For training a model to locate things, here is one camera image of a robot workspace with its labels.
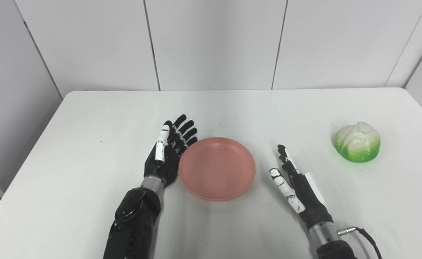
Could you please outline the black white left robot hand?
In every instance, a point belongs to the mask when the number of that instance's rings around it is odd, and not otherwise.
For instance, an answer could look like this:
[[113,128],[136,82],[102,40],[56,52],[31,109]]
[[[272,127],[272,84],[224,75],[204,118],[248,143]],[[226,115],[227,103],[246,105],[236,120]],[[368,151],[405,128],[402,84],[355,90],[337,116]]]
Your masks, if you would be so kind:
[[174,122],[167,120],[144,163],[144,177],[159,178],[164,183],[164,187],[172,184],[178,177],[181,157],[198,141],[197,132],[194,121],[188,119],[185,114],[179,116]]

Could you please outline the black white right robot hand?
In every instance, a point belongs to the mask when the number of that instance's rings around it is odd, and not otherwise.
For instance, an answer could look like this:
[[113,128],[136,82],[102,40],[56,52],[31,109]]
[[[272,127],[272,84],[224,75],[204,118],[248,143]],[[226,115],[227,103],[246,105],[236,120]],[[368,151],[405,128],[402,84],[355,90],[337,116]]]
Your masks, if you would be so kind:
[[286,176],[279,169],[272,168],[270,177],[288,204],[300,216],[307,229],[321,222],[332,223],[331,214],[313,190],[314,182],[311,176],[298,170],[284,145],[278,144],[277,149]]

